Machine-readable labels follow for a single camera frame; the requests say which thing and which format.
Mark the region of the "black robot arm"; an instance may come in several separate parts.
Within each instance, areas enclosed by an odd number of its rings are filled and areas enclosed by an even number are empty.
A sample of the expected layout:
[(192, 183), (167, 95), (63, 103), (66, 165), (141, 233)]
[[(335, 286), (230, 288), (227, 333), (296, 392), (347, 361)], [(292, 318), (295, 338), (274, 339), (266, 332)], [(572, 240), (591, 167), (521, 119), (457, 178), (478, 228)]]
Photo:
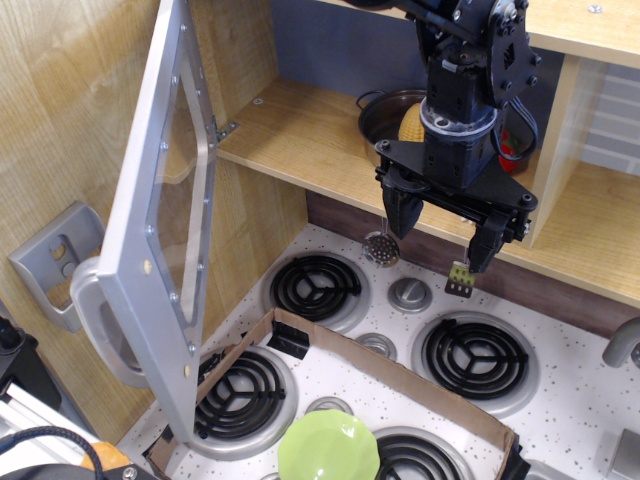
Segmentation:
[(427, 68), (420, 106), (422, 142), (381, 140), (376, 178), (388, 224), (404, 238), (431, 203), (475, 224), (465, 263), (486, 271), (506, 243), (521, 241), (538, 205), (500, 164), (528, 159), (537, 144), (502, 150), (504, 112), (538, 134), (520, 94), (535, 86), (541, 58), (530, 47), (525, 1), (355, 1), (367, 11), (392, 8), (416, 25)]

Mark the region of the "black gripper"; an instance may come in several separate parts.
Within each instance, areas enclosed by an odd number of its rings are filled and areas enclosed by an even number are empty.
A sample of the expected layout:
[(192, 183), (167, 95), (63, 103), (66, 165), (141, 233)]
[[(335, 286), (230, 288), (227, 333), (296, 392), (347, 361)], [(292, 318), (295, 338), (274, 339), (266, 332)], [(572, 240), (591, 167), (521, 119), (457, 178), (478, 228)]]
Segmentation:
[(423, 142), (381, 140), (376, 179), (383, 190), (389, 227), (404, 239), (423, 204), (476, 223), (468, 249), (471, 273), (484, 273), (504, 243), (522, 241), (538, 200), (499, 162), (503, 114), (488, 109), (459, 122), (421, 107)]

